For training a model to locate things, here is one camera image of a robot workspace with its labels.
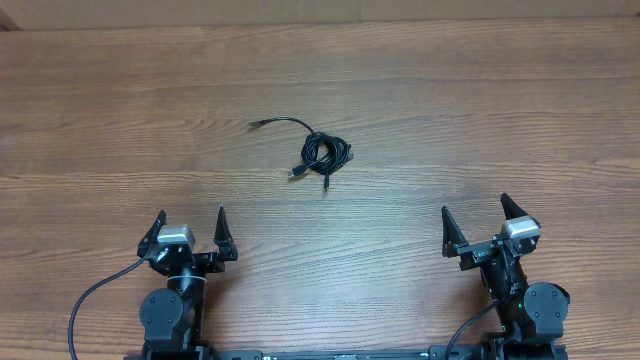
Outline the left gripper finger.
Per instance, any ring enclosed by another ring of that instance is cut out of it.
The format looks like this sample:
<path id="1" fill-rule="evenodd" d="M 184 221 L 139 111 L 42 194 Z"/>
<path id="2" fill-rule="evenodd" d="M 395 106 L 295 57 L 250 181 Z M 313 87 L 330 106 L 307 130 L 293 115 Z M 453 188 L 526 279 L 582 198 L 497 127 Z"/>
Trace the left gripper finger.
<path id="1" fill-rule="evenodd" d="M 142 237 L 137 247 L 137 255 L 140 258 L 144 258 L 149 252 L 150 248 L 158 243 L 158 234 L 162 227 L 167 224 L 166 212 L 161 210 L 156 219 L 154 220 L 152 226 L 146 232 L 146 234 Z"/>
<path id="2" fill-rule="evenodd" d="M 238 260 L 238 250 L 231 235 L 223 205 L 218 208 L 213 242 L 218 247 L 218 254 L 222 261 Z"/>

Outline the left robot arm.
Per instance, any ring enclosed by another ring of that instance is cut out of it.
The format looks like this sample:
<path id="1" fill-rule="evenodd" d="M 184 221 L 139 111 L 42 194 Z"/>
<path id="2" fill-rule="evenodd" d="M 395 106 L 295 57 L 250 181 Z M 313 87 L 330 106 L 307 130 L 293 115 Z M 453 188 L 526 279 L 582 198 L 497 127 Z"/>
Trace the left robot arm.
<path id="1" fill-rule="evenodd" d="M 213 243 L 215 251 L 196 253 L 189 225 L 169 225 L 163 211 L 139 242 L 137 255 L 167 278 L 166 286 L 149 293 L 140 306 L 144 359 L 219 357 L 203 338 L 203 321 L 207 276 L 224 272 L 227 262 L 238 259 L 223 207 L 218 209 Z"/>

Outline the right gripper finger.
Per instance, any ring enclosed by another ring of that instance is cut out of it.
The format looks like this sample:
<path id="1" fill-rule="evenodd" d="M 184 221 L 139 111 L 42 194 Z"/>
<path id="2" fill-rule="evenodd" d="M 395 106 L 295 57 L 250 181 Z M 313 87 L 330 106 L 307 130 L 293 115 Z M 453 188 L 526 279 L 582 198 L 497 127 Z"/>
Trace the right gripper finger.
<path id="1" fill-rule="evenodd" d="M 442 255 L 447 258 L 457 257 L 461 249 L 469 245 L 453 215 L 446 206 L 441 208 L 443 223 Z"/>
<path id="2" fill-rule="evenodd" d="M 528 213 L 524 211 L 507 193 L 501 194 L 500 202 L 507 220 L 528 216 Z"/>

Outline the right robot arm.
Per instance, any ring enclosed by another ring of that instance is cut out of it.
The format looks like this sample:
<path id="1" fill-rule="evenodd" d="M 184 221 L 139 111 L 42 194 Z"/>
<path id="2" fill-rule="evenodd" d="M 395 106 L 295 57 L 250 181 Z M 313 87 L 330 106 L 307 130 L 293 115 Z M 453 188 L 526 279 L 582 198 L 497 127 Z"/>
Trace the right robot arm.
<path id="1" fill-rule="evenodd" d="M 505 215 L 499 233 L 471 244 L 452 213 L 441 208 L 442 255 L 458 257 L 461 270 L 478 268 L 491 303 L 463 323 L 443 349 L 444 359 L 566 359 L 564 346 L 555 341 L 564 334 L 570 295 L 549 282 L 530 284 L 521 266 L 540 238 L 541 224 L 506 193 L 500 196 Z M 487 313 L 495 311 L 501 330 L 487 332 L 475 345 L 459 345 L 462 333 Z"/>

